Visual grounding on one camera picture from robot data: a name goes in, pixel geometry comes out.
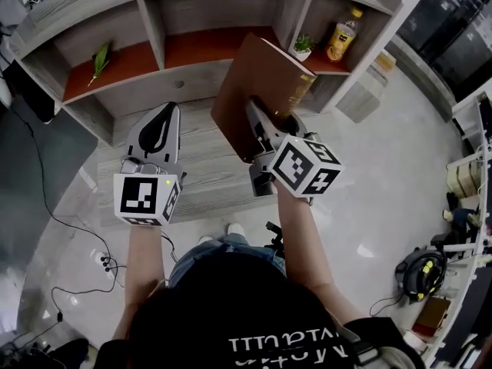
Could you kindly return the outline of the small green potted plant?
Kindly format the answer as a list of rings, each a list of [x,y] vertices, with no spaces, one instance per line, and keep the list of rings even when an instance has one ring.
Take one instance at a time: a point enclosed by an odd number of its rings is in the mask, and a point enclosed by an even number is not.
[[[310,35],[300,34],[292,48],[292,55],[300,62],[304,62],[315,48],[315,43]]]

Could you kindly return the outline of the green artificial leaf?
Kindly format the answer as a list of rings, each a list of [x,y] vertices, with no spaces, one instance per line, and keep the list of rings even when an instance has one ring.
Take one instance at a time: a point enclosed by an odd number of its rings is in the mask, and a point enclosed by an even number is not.
[[[93,74],[88,87],[101,75],[104,68],[109,63],[108,56],[111,53],[111,41],[105,42],[99,47],[97,52],[92,56],[93,60]]]

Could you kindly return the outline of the white power strip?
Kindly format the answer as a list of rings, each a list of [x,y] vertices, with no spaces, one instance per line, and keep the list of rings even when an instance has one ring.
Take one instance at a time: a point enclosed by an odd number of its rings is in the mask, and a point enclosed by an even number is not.
[[[116,262],[108,252],[94,251],[93,258],[97,266],[102,268],[104,275],[111,281],[115,279]]]

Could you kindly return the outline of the yellow-topped cardboard box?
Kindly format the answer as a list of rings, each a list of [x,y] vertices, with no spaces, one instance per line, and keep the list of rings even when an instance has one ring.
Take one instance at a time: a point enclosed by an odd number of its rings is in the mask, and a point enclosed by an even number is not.
[[[383,49],[374,60],[374,63],[384,71],[391,71],[396,66],[396,62],[397,59],[385,49]]]

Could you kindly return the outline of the dark grey floor mat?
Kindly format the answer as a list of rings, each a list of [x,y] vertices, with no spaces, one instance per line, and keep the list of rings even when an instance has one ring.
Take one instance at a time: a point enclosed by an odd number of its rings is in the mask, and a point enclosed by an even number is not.
[[[97,143],[64,111],[46,125],[22,98],[0,107],[0,274],[25,271],[50,211]]]

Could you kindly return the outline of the person's right forearm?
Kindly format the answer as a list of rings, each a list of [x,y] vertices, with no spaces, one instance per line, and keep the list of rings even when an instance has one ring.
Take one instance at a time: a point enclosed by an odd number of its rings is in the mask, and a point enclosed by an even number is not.
[[[335,284],[311,206],[303,198],[293,196],[280,182],[276,181],[274,186],[288,278],[310,290],[341,324],[363,318]]]

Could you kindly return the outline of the grey cardboard box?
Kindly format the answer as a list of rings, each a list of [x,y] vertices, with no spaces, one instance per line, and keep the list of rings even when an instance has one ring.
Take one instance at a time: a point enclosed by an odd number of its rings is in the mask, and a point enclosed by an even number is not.
[[[385,71],[379,65],[370,65],[337,103],[336,108],[353,123],[361,123],[381,105],[387,83]]]

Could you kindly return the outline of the black bracket stand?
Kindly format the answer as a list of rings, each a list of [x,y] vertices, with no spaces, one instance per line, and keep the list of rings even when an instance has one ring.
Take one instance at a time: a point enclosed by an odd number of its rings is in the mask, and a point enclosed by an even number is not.
[[[284,244],[283,244],[283,234],[281,227],[268,221],[265,225],[266,229],[275,234],[275,237],[271,239],[270,244],[266,244],[264,247],[269,248],[275,252],[275,255],[279,258],[285,259],[284,256]]]

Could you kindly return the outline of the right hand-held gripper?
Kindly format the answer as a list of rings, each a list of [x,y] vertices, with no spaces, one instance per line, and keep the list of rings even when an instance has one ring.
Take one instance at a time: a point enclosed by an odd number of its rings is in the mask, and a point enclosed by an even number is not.
[[[306,136],[308,130],[295,113],[281,124],[288,135],[277,140],[277,129],[258,96],[248,99],[245,110],[255,138],[268,149],[256,156],[249,168],[254,195],[272,195],[276,181],[296,198],[311,200],[325,194],[344,170],[333,151],[322,142],[296,137]]]

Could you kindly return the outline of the yellow drink bottle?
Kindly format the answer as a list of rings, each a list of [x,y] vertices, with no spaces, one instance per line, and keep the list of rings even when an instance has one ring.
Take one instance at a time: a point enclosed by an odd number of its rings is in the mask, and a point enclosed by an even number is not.
[[[362,10],[353,7],[346,17],[336,24],[324,51],[331,62],[342,60],[350,44],[357,37],[357,26],[362,16]]]

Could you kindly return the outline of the person's black printed t-shirt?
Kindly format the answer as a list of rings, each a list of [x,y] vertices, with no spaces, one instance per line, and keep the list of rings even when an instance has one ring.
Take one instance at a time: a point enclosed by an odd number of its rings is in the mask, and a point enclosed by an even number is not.
[[[309,291],[165,289],[94,369],[426,369],[390,319],[337,322]]]

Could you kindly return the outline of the black and yellow device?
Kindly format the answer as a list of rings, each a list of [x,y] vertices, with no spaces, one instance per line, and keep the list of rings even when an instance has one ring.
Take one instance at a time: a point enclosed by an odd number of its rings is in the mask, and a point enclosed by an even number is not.
[[[447,256],[442,248],[415,248],[394,270],[399,291],[409,302],[420,302],[444,283]]]

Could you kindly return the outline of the brown book with gold spine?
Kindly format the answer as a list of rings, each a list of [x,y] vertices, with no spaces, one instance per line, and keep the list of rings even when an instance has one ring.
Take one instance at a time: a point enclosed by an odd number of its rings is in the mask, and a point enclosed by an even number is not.
[[[231,63],[211,117],[238,157],[250,164],[261,146],[248,120],[249,98],[258,97],[267,116],[280,126],[316,77],[286,51],[250,33]]]

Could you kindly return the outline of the white metal rack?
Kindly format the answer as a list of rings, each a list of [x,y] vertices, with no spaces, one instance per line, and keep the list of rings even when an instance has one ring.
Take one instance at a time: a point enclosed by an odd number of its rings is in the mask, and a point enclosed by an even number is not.
[[[455,262],[465,266],[467,279],[462,292],[451,303],[434,345],[435,352],[426,359],[431,367],[451,362],[470,335],[480,311],[492,311],[492,303],[487,303],[487,294],[492,288],[492,100],[483,92],[477,96],[474,107],[479,114],[481,144],[470,159],[480,163],[480,228],[475,243],[469,246],[472,255]]]

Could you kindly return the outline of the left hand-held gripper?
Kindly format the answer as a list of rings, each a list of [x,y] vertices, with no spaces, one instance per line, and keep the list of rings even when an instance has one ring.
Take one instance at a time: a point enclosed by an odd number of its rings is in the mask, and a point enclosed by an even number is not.
[[[186,173],[178,164],[181,110],[174,101],[150,110],[128,133],[127,155],[113,177],[115,216],[126,224],[163,227],[171,222]],[[139,159],[169,162],[163,166]]]

